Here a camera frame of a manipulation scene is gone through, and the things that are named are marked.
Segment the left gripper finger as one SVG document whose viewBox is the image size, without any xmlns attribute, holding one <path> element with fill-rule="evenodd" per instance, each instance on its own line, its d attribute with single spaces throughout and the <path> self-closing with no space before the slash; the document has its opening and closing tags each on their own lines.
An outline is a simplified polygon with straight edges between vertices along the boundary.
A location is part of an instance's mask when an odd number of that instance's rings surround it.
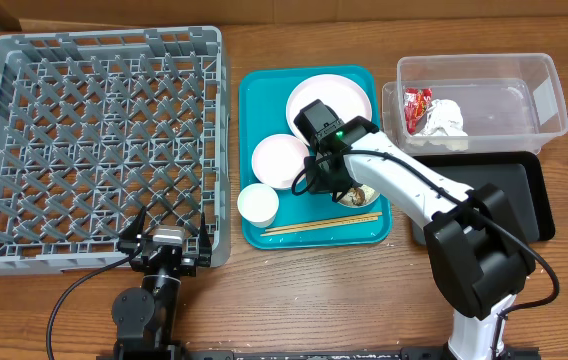
<svg viewBox="0 0 568 360">
<path fill-rule="evenodd" d="M 142 243 L 147 207 L 142 206 L 133 221 L 119 233 L 117 250 L 133 253 Z"/>
<path fill-rule="evenodd" d="M 206 218 L 204 213 L 200 215 L 200 227 L 197 238 L 197 247 L 198 247 L 197 266 L 206 267 L 206 268 L 210 267 L 211 258 L 212 258 L 212 243 L 209 238 L 208 228 L 206 225 Z"/>
</svg>

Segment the food leftover brown chunk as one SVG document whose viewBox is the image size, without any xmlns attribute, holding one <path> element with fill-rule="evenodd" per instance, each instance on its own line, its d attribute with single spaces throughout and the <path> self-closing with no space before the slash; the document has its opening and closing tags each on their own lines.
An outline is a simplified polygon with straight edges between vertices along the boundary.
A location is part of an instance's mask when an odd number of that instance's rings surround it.
<svg viewBox="0 0 568 360">
<path fill-rule="evenodd" d="M 363 206 L 366 203 L 366 193 L 359 187 L 351 188 L 348 190 L 343 200 L 350 206 Z"/>
</svg>

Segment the black tray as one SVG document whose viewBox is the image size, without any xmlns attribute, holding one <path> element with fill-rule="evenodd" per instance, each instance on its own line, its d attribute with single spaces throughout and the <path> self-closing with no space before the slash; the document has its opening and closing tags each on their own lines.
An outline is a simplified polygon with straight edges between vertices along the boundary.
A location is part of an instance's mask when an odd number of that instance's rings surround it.
<svg viewBox="0 0 568 360">
<path fill-rule="evenodd" d="M 504 191 L 528 243 L 548 241 L 556 233 L 542 167 L 533 153 L 459 153 L 421 155 L 417 161 L 475 189 L 487 183 Z"/>
</svg>

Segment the red snack wrapper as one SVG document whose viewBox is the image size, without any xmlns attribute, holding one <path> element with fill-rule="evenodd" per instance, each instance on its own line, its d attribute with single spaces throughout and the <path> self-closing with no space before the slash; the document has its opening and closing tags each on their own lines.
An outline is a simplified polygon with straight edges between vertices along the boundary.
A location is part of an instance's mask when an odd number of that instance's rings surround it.
<svg viewBox="0 0 568 360">
<path fill-rule="evenodd" d="M 420 119 L 430 107 L 433 92 L 431 88 L 405 88 L 403 93 L 405 124 L 409 134 L 417 130 Z"/>
</svg>

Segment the large white plate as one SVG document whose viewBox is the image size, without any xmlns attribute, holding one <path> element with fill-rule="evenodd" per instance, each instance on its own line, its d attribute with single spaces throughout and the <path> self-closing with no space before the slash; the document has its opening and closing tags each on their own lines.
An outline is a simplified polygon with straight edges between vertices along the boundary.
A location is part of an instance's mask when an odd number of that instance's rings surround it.
<svg viewBox="0 0 568 360">
<path fill-rule="evenodd" d="M 298 84 L 286 104 L 287 124 L 295 137 L 306 146 L 309 142 L 294 124 L 300 111 L 315 100 L 321 100 L 345 122 L 361 116 L 373 118 L 372 104 L 365 91 L 353 80 L 334 74 L 312 76 Z"/>
</svg>

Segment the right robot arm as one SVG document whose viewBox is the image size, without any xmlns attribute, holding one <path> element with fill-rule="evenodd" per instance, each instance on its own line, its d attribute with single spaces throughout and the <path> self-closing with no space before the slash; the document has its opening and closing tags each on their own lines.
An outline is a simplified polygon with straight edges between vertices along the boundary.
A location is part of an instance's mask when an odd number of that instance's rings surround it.
<svg viewBox="0 0 568 360">
<path fill-rule="evenodd" d="M 433 279 L 454 309 L 445 357 L 501 358 L 506 313 L 535 268 L 505 193 L 432 171 L 361 117 L 300 115 L 295 125 L 314 152 L 305 160 L 307 192 L 339 197 L 366 185 L 421 226 Z"/>
</svg>

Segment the grey-green bowl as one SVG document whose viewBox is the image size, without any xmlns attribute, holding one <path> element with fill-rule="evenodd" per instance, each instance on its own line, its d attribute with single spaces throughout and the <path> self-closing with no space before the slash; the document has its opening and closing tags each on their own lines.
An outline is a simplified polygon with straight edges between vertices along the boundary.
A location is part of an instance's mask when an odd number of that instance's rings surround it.
<svg viewBox="0 0 568 360">
<path fill-rule="evenodd" d="M 379 193 L 373 188 L 360 185 L 349 189 L 338 201 L 339 204 L 350 208 L 368 206 L 379 197 Z"/>
</svg>

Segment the white shallow bowl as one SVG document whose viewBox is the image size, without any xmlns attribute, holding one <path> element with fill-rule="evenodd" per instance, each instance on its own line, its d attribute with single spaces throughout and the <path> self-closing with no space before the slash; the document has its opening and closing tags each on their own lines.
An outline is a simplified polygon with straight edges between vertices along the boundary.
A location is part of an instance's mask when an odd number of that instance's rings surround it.
<svg viewBox="0 0 568 360">
<path fill-rule="evenodd" d="M 275 134 L 263 139 L 254 149 L 251 166 L 256 178 L 277 190 L 290 189 L 309 156 L 307 146 L 297 137 Z"/>
</svg>

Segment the white napkin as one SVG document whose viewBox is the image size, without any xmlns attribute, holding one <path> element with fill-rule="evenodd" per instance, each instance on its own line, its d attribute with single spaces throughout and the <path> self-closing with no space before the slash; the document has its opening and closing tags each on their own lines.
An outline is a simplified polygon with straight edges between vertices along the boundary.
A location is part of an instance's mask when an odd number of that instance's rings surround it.
<svg viewBox="0 0 568 360">
<path fill-rule="evenodd" d="M 459 105 L 449 99 L 433 100 L 424 120 L 418 122 L 418 137 L 467 137 Z"/>
</svg>

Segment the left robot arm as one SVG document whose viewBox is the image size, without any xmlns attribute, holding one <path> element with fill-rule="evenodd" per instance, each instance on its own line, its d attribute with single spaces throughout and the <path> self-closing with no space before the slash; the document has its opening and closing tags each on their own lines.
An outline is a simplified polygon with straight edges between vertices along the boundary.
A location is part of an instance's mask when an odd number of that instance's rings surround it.
<svg viewBox="0 0 568 360">
<path fill-rule="evenodd" d="M 146 210 L 119 234 L 117 248 L 127 263 L 143 274 L 142 284 L 121 292 L 113 302 L 117 327 L 113 356 L 116 359 L 189 359 L 191 355 L 173 338 L 178 296 L 183 277 L 194 277 L 200 267 L 211 265 L 212 243 L 206 220 L 200 217 L 193 248 L 181 227 L 161 226 L 144 232 Z"/>
</svg>

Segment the small white cup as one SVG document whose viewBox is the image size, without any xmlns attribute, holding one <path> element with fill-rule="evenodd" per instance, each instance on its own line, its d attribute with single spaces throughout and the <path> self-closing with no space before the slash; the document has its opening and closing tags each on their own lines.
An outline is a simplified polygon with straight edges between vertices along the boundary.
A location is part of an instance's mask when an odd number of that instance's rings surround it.
<svg viewBox="0 0 568 360">
<path fill-rule="evenodd" d="M 253 226 L 266 228 L 275 220 L 279 197 L 270 186 L 255 183 L 241 190 L 237 207 L 240 215 Z"/>
</svg>

